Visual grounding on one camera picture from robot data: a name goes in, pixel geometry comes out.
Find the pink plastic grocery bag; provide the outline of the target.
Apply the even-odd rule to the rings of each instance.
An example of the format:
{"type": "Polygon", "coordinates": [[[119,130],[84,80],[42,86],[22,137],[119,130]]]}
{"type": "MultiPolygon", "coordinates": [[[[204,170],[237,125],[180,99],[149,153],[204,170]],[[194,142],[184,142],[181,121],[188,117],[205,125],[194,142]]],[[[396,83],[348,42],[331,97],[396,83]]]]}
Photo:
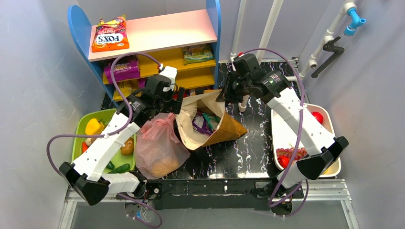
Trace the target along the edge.
{"type": "Polygon", "coordinates": [[[174,132],[175,114],[159,113],[136,134],[136,168],[146,179],[159,179],[175,171],[190,152],[174,132]]]}

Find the teal Fox's candy bag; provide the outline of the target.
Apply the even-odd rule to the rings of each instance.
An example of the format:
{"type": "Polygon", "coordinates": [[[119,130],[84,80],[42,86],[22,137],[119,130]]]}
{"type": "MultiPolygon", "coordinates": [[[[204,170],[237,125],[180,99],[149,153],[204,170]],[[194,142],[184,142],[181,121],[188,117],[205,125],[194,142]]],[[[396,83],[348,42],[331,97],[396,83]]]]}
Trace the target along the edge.
{"type": "Polygon", "coordinates": [[[212,131],[215,131],[221,121],[221,118],[215,114],[203,113],[202,114],[205,120],[207,121],[208,126],[212,131]]]}

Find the brown Trader Joe's tote bag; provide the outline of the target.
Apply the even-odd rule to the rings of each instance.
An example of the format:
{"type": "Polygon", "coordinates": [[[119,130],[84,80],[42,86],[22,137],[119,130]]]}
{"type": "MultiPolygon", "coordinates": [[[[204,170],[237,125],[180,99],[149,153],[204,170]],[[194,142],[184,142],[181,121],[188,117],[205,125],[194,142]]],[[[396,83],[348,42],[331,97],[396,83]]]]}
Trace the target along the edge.
{"type": "Polygon", "coordinates": [[[226,112],[225,102],[216,101],[219,94],[220,90],[209,90],[183,99],[175,120],[187,149],[233,141],[247,133],[247,129],[226,112]]]}

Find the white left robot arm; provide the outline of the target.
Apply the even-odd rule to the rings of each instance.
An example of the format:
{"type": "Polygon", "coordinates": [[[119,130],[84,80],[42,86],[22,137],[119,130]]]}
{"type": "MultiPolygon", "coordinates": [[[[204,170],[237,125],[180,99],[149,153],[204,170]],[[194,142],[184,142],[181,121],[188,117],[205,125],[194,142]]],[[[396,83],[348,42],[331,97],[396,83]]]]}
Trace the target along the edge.
{"type": "Polygon", "coordinates": [[[149,77],[141,96],[123,100],[101,135],[73,162],[64,162],[59,171],[69,186],[93,206],[105,196],[133,193],[140,184],[133,172],[105,173],[107,164],[141,127],[158,113],[178,114],[182,97],[174,100],[175,73],[161,72],[149,77]]]}

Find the purple Fox's candy bag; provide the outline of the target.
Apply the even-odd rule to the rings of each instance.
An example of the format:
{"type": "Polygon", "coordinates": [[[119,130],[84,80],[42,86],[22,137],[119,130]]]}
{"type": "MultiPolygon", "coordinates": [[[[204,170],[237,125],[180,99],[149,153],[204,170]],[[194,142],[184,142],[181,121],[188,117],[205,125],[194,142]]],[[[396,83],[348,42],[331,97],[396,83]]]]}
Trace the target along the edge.
{"type": "Polygon", "coordinates": [[[195,117],[192,120],[192,126],[194,131],[200,134],[210,136],[213,133],[201,111],[197,111],[195,117]]]}

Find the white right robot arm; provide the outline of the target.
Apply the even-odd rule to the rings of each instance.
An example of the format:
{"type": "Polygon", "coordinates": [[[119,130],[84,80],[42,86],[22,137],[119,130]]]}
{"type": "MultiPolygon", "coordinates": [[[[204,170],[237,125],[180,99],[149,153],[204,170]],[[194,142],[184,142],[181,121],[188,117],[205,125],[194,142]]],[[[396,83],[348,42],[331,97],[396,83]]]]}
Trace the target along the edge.
{"type": "Polygon", "coordinates": [[[316,180],[339,158],[348,140],[323,127],[298,99],[283,73],[263,71],[253,53],[239,54],[233,65],[234,71],[228,75],[216,101],[235,104],[246,95],[260,99],[283,119],[306,149],[307,155],[284,169],[273,183],[286,190],[306,179],[316,180]]]}

